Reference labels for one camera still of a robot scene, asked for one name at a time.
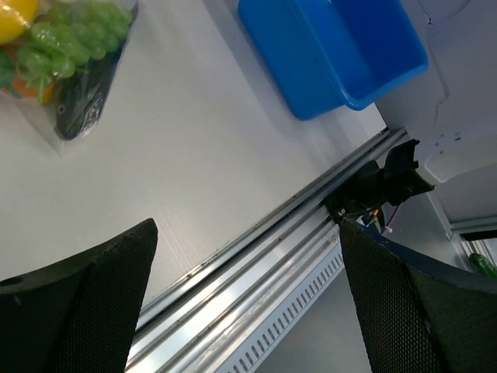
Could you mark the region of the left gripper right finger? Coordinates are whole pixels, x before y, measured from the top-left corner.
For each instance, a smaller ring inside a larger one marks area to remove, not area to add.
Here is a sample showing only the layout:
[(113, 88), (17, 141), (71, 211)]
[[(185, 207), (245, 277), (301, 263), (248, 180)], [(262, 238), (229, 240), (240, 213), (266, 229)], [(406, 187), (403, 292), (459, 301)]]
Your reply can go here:
[(373, 372), (494, 372), (496, 280), (344, 218), (342, 256)]

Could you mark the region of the green toy grapes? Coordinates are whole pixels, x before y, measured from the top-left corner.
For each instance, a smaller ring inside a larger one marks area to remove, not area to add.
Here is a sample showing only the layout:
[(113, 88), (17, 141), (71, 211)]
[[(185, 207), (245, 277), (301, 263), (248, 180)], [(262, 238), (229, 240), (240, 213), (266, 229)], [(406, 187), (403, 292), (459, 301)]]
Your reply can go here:
[(113, 56), (127, 42), (137, 4), (125, 1), (49, 1), (15, 45), (14, 69), (40, 94), (90, 61)]

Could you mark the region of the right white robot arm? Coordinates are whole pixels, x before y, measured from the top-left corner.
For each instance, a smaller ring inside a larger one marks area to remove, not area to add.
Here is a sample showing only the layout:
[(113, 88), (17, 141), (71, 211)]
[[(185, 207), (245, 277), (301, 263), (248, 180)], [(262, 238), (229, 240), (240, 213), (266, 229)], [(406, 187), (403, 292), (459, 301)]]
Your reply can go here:
[(456, 176), (496, 162), (496, 126), (444, 131), (392, 148), (384, 164), (385, 201), (392, 206), (428, 193)]

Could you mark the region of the clear zip bag orange zipper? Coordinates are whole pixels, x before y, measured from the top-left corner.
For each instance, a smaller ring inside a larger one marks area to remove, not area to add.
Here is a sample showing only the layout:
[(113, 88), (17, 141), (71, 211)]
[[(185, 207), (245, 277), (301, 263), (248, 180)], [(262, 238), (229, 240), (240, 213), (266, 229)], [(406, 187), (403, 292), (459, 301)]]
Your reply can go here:
[(56, 152), (100, 121), (137, 1), (3, 1), (1, 97)]

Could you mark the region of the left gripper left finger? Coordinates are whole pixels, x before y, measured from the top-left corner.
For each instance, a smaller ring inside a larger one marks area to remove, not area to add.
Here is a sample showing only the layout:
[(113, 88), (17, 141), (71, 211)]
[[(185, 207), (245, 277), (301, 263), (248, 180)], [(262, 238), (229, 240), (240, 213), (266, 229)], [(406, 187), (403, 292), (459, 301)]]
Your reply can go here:
[(151, 218), (1, 282), (3, 372), (123, 372), (158, 228)]

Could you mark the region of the grey toy fish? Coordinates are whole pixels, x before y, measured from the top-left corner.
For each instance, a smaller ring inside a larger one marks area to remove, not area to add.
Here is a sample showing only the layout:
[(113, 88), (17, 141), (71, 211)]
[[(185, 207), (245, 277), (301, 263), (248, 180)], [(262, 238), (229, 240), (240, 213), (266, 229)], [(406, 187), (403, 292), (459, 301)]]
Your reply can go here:
[(107, 56), (90, 61), (61, 85), (55, 131), (71, 141), (91, 130), (102, 116), (118, 60)]

